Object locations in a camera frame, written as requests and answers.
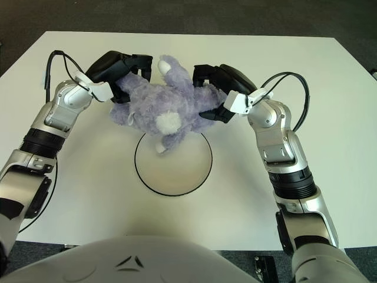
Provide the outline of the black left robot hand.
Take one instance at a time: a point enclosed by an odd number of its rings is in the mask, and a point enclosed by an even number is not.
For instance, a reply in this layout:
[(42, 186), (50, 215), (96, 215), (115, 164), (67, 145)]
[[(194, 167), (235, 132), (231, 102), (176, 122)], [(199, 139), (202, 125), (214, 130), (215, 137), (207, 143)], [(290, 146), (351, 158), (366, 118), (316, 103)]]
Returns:
[(147, 81), (151, 79), (153, 57), (143, 54), (124, 54), (118, 51), (109, 51), (96, 60), (85, 72), (78, 71), (75, 79), (79, 90), (78, 97), (72, 96), (70, 104), (78, 103), (83, 106), (93, 98), (105, 102), (127, 103), (130, 95), (123, 91), (117, 81), (129, 73), (138, 74)]

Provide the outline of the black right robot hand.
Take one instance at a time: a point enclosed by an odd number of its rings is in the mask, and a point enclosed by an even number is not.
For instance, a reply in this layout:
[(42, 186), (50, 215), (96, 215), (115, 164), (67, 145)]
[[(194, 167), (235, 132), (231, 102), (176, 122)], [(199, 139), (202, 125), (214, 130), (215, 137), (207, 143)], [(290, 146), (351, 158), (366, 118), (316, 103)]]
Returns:
[(264, 88), (257, 88), (242, 72), (222, 64), (220, 66), (196, 65), (193, 73), (193, 84), (202, 87), (205, 81), (224, 92), (225, 102), (216, 108), (199, 113), (200, 117), (228, 123), (235, 114), (253, 116), (261, 127), (271, 127), (277, 120), (274, 109), (263, 105), (257, 109), (257, 104), (270, 96)]

